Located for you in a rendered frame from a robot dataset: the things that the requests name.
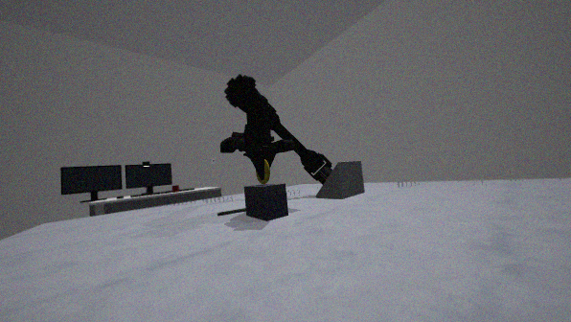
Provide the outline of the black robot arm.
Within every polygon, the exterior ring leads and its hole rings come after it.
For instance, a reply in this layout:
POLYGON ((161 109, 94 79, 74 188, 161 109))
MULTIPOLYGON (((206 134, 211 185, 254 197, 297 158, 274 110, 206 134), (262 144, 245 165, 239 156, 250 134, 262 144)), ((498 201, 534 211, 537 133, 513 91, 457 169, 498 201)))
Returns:
POLYGON ((317 181, 322 184, 332 172, 332 162, 321 153, 306 149, 280 122, 277 111, 268 103, 265 96, 256 89, 256 81, 252 77, 238 74, 231 78, 226 84, 225 98, 233 107, 238 107, 246 113, 246 117, 263 115, 273 121, 270 126, 282 139, 293 140, 294 151, 300 156, 304 169, 317 181), (326 164, 323 162, 325 161, 326 164), (325 165, 324 165, 325 164, 325 165), (323 166, 324 165, 324 166, 323 166), (323 166, 323 167, 322 167, 323 166), (321 168, 322 167, 322 168, 321 168), (321 169, 320 169, 321 168, 321 169), (320 169, 320 170, 319 170, 320 169), (319 171, 318 171, 319 170, 319 171), (318 172, 317 172, 318 171, 318 172), (315 173, 313 175, 312 173, 315 173))

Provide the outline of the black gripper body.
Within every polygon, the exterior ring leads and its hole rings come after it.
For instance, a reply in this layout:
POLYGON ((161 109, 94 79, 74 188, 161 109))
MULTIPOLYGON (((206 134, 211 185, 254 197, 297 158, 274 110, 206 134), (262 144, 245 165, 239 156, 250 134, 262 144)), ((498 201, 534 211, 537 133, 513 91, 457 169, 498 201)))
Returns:
POLYGON ((245 150, 245 153, 253 150, 286 152, 295 150, 293 140, 282 139, 271 143, 274 141, 274 137, 271 136, 270 132, 270 126, 272 125, 273 121, 270 121, 267 116, 256 115, 248 117, 245 125, 245 128, 248 129, 247 142, 243 137, 228 137, 220 143, 220 152, 230 153, 235 150, 245 150))

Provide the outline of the gold coin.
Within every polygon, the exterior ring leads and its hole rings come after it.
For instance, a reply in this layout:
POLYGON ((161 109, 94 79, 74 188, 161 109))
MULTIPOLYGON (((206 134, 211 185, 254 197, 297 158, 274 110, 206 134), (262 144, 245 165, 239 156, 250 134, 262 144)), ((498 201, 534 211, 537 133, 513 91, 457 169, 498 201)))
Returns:
POLYGON ((260 180, 259 175, 256 171, 256 176, 261 184, 266 184, 270 177, 270 168, 267 161, 264 159, 264 180, 260 180))

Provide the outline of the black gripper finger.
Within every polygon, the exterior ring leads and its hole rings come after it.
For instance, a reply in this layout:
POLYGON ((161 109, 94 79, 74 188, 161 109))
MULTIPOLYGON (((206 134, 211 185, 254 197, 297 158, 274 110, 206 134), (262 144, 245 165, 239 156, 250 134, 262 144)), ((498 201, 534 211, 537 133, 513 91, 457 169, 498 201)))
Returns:
POLYGON ((243 156, 247 156, 252 161, 260 180, 264 180, 264 150, 253 150, 244 153, 243 156))
POLYGON ((264 159, 267 161, 269 168, 274 160, 276 153, 279 153, 278 150, 270 150, 264 153, 264 159))

